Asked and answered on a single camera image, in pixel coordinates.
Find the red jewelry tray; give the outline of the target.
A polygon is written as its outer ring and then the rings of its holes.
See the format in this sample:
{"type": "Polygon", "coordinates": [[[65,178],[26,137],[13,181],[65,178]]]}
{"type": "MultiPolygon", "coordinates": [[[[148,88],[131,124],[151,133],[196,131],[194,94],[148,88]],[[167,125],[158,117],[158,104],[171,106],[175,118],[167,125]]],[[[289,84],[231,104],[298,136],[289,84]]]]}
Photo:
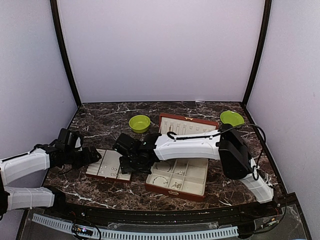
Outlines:
{"type": "Polygon", "coordinates": [[[101,159],[87,166],[85,175],[87,177],[121,183],[130,183],[131,174],[122,174],[120,168],[120,157],[114,150],[97,149],[101,159]]]}

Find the red jewelry box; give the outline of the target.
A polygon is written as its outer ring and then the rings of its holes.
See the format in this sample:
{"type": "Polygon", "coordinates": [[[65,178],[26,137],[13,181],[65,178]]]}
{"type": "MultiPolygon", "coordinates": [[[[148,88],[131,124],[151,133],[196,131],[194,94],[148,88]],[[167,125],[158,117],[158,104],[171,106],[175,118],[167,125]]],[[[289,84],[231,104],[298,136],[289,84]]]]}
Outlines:
{"type": "MultiPolygon", "coordinates": [[[[168,113],[159,115],[159,133],[161,134],[167,132],[178,135],[200,134],[218,128],[219,124],[215,121],[168,113]]],[[[205,198],[208,165],[209,160],[205,158],[177,158],[156,162],[145,181],[145,189],[165,196],[202,202],[205,198]],[[185,171],[185,175],[177,175],[178,171],[185,171]],[[158,176],[167,178],[166,187],[152,184],[153,179],[158,176]]]]}

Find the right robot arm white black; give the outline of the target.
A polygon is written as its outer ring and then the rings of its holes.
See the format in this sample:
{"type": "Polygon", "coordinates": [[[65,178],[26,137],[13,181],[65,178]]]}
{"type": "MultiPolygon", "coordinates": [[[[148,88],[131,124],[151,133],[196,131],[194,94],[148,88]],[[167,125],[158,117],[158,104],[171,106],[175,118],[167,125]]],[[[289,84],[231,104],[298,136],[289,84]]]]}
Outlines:
{"type": "Polygon", "coordinates": [[[266,217],[275,208],[274,187],[259,173],[259,161],[254,160],[237,127],[223,124],[210,132],[178,135],[151,133],[143,140],[121,133],[113,149],[119,158],[122,173],[149,173],[154,163],[173,159],[213,159],[222,164],[225,177],[241,181],[258,203],[255,213],[266,217]]]}

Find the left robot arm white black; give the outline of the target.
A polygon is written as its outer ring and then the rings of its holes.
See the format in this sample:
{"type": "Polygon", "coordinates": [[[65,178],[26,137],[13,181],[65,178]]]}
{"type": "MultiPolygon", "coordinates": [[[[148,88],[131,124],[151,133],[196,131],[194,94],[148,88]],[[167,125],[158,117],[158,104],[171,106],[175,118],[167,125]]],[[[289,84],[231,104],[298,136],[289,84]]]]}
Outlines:
{"type": "Polygon", "coordinates": [[[0,161],[0,214],[19,209],[51,208],[60,218],[71,213],[66,195],[55,187],[12,187],[10,183],[55,167],[73,170],[98,162],[102,156],[94,146],[84,147],[76,131],[62,128],[50,144],[36,144],[31,151],[0,161]]]}

